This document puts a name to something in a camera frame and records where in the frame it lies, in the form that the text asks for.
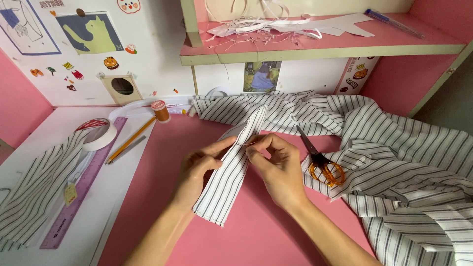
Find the forearm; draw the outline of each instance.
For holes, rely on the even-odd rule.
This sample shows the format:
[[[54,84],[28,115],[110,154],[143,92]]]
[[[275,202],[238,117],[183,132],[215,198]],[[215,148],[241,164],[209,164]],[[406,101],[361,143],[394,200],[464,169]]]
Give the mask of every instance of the forearm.
[[[312,202],[288,210],[331,266],[382,266]]]
[[[172,203],[166,206],[124,266],[164,265],[194,215],[191,210],[182,211]]]

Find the ruler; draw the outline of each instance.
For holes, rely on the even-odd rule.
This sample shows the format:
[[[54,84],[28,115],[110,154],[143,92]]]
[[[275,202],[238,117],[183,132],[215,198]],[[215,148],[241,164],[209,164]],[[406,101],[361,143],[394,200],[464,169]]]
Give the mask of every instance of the ruler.
[[[107,146],[97,150],[95,152],[94,157],[92,158],[89,166],[87,169],[82,173],[79,181],[76,184],[76,191],[77,191],[77,198],[74,200],[69,207],[64,205],[62,207],[61,212],[57,216],[56,220],[54,221],[53,225],[49,229],[48,234],[43,240],[43,243],[40,246],[40,249],[57,249],[59,244],[61,243],[64,235],[66,235],[67,229],[69,228],[74,216],[76,216],[77,211],[79,210],[80,205],[84,201],[84,198],[92,186],[92,183],[95,180],[100,168],[104,164],[105,160],[107,159],[112,146],[115,143],[120,131],[122,130],[123,126],[125,125],[126,118],[125,117],[118,117],[115,120],[115,127],[117,128],[117,136],[114,140],[108,144]]]

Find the tag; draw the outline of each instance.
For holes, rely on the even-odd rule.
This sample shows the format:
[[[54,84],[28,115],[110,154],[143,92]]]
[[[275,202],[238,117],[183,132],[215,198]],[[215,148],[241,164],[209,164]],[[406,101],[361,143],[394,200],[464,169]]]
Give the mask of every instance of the tag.
[[[64,201],[66,202],[66,206],[69,205],[77,198],[77,191],[76,191],[76,184],[71,183],[69,186],[66,187],[64,190]]]

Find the scissor blade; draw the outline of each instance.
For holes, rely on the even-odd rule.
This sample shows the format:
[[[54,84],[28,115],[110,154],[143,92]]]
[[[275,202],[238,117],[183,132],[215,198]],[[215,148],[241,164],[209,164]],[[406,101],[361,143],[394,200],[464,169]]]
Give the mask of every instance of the scissor blade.
[[[318,154],[319,152],[317,151],[317,149],[312,145],[312,143],[310,142],[310,140],[307,138],[307,136],[304,134],[304,132],[302,131],[302,129],[296,125],[296,128],[297,130],[299,130],[299,133],[300,133],[300,136],[302,138],[302,141],[304,142],[307,150],[309,151],[310,154]]]

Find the left hand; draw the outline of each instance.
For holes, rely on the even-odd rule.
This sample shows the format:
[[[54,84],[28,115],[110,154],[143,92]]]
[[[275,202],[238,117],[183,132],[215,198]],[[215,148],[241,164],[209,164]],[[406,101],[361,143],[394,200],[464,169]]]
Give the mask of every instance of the left hand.
[[[235,136],[228,137],[184,156],[170,204],[183,211],[191,210],[202,193],[204,175],[210,177],[212,170],[222,166],[220,159],[236,140]]]

